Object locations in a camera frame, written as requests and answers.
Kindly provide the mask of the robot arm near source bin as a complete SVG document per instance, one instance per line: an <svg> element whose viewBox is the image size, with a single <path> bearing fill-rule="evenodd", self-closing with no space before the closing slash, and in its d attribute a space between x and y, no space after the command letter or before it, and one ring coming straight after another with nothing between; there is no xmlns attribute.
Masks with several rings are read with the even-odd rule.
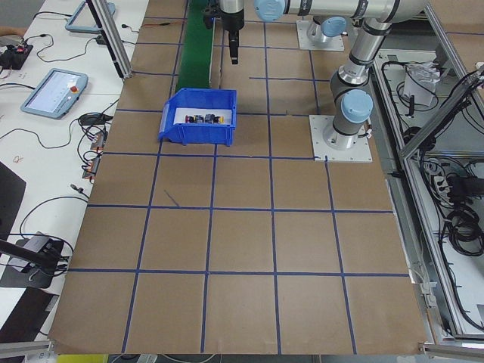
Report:
<svg viewBox="0 0 484 363"><path fill-rule="evenodd" d="M254 1L258 17L275 21L285 14L314 17L347 16L362 19L361 29L347 62L335 72L330 87L336 106L332 123L323 131L324 142L334 150L355 146L358 132L373 109L371 97L359 86L368 82L368 69L394 23L419 14L426 1Z"/></svg>

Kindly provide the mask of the robot arm near empty bin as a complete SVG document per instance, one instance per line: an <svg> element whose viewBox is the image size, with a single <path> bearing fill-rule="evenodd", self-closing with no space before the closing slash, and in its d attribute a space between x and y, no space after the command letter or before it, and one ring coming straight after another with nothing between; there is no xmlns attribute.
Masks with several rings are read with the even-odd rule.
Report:
<svg viewBox="0 0 484 363"><path fill-rule="evenodd" d="M222 27L228 32L231 62L233 64L238 64L239 32L244 27L244 1L220 0L219 12L222 20Z"/></svg>

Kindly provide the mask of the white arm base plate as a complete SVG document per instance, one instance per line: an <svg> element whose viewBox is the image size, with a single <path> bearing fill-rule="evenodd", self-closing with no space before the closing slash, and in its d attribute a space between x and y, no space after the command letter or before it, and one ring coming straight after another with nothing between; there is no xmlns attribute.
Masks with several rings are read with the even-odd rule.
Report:
<svg viewBox="0 0 484 363"><path fill-rule="evenodd" d="M363 126L355 135L341 135L334 129L334 116L310 115L309 125L315 161L371 163L371 149Z"/></svg>

